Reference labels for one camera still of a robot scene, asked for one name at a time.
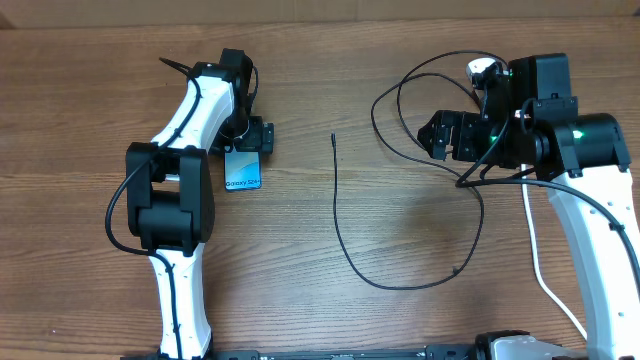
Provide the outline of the Samsung Galaxy smartphone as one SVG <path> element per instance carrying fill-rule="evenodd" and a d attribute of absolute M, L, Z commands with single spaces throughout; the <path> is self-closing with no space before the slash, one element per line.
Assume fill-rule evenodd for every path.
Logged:
<path fill-rule="evenodd" d="M 232 150 L 224 156 L 225 189 L 229 192 L 259 189 L 262 185 L 258 152 Z"/>

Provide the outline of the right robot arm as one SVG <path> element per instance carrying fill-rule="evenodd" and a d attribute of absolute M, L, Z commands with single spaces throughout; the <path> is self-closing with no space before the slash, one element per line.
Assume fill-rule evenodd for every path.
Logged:
<path fill-rule="evenodd" d="M 467 66 L 478 113 L 439 110 L 418 141 L 433 159 L 507 169 L 501 185 L 543 187 L 566 234 L 587 322 L 587 358 L 639 356 L 639 226 L 631 155 L 617 120 L 582 115 L 564 53 Z"/>

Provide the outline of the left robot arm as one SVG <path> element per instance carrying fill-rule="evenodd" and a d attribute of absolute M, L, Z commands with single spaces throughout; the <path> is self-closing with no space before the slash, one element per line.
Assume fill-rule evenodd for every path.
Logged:
<path fill-rule="evenodd" d="M 209 158 L 223 157 L 227 191 L 258 189 L 275 129 L 253 112 L 258 70 L 244 51 L 225 48 L 216 63 L 168 64 L 185 75 L 185 96 L 151 141 L 130 144 L 115 194 L 126 198 L 128 227 L 140 240 L 136 251 L 156 276 L 162 340 L 154 358 L 210 359 L 203 280 L 215 221 Z"/>

